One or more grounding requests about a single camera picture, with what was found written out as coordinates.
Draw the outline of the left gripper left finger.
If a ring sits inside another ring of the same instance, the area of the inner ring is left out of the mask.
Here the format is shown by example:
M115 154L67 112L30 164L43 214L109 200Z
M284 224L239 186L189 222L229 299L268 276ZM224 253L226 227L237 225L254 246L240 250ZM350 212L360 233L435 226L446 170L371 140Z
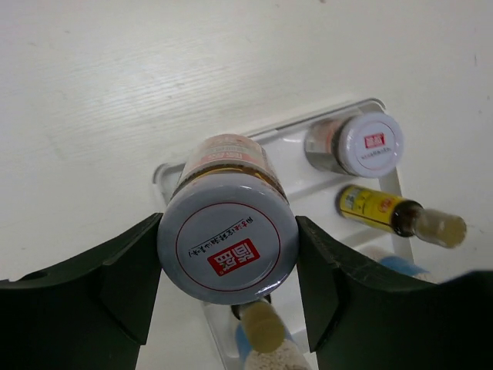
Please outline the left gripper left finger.
M1 282L3 369L134 369L161 267L156 213L66 261Z

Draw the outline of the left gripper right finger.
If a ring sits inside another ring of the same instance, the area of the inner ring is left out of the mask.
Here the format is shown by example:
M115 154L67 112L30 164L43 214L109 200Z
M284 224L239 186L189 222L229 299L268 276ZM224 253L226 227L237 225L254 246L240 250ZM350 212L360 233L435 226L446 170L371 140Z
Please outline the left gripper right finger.
M297 273L321 369L490 369L492 273L441 284L373 261L298 217Z

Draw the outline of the white silver-cap bottle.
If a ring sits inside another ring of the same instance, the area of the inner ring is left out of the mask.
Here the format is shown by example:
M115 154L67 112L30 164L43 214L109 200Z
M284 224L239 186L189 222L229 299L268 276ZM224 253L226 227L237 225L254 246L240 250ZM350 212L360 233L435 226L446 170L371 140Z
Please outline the white silver-cap bottle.
M257 351L250 343L242 326L235 332L236 346L240 358L240 369L311 369L309 362L293 340L287 329L283 340L268 352Z
M361 249L361 253L397 273L422 281L436 282L431 273L424 268L380 247L366 246Z

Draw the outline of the yellow small bottle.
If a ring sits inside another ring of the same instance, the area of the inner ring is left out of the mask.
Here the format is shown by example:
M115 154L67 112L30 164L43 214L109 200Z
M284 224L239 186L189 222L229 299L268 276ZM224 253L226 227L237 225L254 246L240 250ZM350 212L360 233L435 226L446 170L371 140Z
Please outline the yellow small bottle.
M276 351L285 338L285 326L269 295L246 304L231 306L252 349L259 353Z
M417 237L447 249L458 247L467 234L462 217L354 184L339 191L335 205L340 216L348 220L400 237Z

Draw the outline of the brown spice jar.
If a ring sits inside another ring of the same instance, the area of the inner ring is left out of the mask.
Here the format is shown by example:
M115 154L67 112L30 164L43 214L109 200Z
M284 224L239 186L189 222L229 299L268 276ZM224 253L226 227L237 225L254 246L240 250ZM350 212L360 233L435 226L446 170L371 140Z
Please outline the brown spice jar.
M352 177L381 178L404 152L404 134L386 113L355 113L317 121L307 131L304 152L310 165Z
M244 304L276 290L293 270L298 226L265 149L222 134L188 157L157 231L167 277L213 304Z

